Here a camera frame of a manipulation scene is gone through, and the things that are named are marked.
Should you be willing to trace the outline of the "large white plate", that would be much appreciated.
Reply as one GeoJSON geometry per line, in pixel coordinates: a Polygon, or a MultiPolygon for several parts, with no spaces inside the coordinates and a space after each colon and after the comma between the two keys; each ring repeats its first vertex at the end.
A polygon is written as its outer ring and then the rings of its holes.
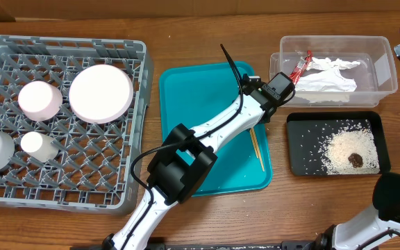
{"type": "Polygon", "coordinates": [[[105,124],[116,120],[128,110],[132,100],[131,79],[112,65],[84,69],[69,89],[73,113],[87,123],[105,124]]]}

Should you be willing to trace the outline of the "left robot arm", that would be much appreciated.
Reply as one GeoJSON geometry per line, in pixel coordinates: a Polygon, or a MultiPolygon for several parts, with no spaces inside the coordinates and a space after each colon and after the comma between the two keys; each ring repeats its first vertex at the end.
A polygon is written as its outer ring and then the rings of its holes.
{"type": "Polygon", "coordinates": [[[193,128],[175,126],[162,146],[137,157],[153,155],[147,181],[139,182],[144,196],[124,228],[110,234],[102,249],[144,249],[167,212],[198,190],[217,161],[217,152],[241,132],[269,122],[295,93],[294,80],[283,72],[268,83],[247,74],[236,79],[239,95],[228,108],[193,128]]]}

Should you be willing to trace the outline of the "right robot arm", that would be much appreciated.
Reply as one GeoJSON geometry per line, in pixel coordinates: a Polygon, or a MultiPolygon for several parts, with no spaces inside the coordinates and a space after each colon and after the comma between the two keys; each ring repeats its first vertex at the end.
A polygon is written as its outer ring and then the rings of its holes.
{"type": "Polygon", "coordinates": [[[377,249],[394,237],[400,238],[400,174],[387,172],[374,187],[372,205],[332,225],[304,249],[377,249]]]}

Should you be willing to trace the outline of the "red snack wrapper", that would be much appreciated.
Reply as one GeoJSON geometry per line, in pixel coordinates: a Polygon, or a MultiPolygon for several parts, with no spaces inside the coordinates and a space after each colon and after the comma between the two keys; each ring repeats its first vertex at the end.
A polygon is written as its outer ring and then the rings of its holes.
{"type": "Polygon", "coordinates": [[[311,50],[307,50],[306,57],[302,57],[299,62],[296,64],[295,68],[293,69],[292,73],[290,74],[290,79],[296,85],[299,82],[299,79],[303,76],[305,71],[308,68],[308,65],[313,59],[313,53],[311,50]]]}

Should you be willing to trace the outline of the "wooden chopstick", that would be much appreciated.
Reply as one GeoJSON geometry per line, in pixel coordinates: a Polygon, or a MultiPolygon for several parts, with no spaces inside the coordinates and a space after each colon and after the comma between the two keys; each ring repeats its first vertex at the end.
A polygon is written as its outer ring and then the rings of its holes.
{"type": "Polygon", "coordinates": [[[251,136],[251,141],[252,141],[252,144],[253,144],[253,148],[254,148],[256,157],[260,158],[260,152],[259,152],[259,148],[258,148],[258,141],[257,141],[257,137],[256,137],[256,134],[255,134],[254,128],[251,128],[249,130],[249,133],[250,133],[250,136],[251,136]]]}
{"type": "Polygon", "coordinates": [[[257,159],[259,159],[262,171],[265,172],[265,166],[264,166],[263,158],[262,158],[262,155],[261,155],[261,152],[260,152],[259,143],[258,143],[258,140],[257,140],[257,137],[256,137],[256,132],[255,132],[254,128],[251,128],[249,132],[250,132],[250,135],[251,135],[251,140],[252,140],[252,143],[253,143],[254,151],[256,153],[256,157],[257,157],[257,159]]]}

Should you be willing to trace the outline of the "brown food scrap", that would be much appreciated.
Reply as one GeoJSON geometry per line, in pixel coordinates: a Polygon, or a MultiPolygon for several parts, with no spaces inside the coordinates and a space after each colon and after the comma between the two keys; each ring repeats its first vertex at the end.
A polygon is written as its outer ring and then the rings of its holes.
{"type": "Polygon", "coordinates": [[[348,161],[351,163],[353,168],[360,168],[363,166],[363,158],[357,153],[352,153],[348,157],[348,161]]]}

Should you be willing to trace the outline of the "white cup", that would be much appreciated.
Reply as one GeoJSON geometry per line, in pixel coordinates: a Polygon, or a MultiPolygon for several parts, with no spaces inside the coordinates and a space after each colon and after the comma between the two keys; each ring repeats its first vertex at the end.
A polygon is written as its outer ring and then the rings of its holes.
{"type": "Polygon", "coordinates": [[[52,137],[32,131],[22,136],[20,145],[29,156],[41,163],[46,163],[48,160],[54,159],[59,152],[52,142],[52,137]]]}

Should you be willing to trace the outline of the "white napkin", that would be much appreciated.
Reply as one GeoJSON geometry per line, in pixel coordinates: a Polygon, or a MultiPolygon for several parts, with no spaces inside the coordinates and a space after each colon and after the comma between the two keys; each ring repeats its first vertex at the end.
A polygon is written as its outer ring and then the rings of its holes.
{"type": "Polygon", "coordinates": [[[357,88],[356,82],[352,78],[343,77],[341,71],[354,69],[359,65],[359,61],[312,57],[306,71],[313,69],[317,70],[317,73],[301,76],[295,85],[295,90],[307,92],[353,92],[357,88]]]}

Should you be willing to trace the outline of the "white rice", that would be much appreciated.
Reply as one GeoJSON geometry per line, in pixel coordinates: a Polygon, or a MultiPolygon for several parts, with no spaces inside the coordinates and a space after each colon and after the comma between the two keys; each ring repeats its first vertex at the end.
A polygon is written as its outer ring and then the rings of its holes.
{"type": "Polygon", "coordinates": [[[366,119],[311,121],[300,144],[306,175],[357,175],[380,172],[372,125],[366,119]],[[353,168],[352,153],[362,156],[363,166],[353,168]]]}

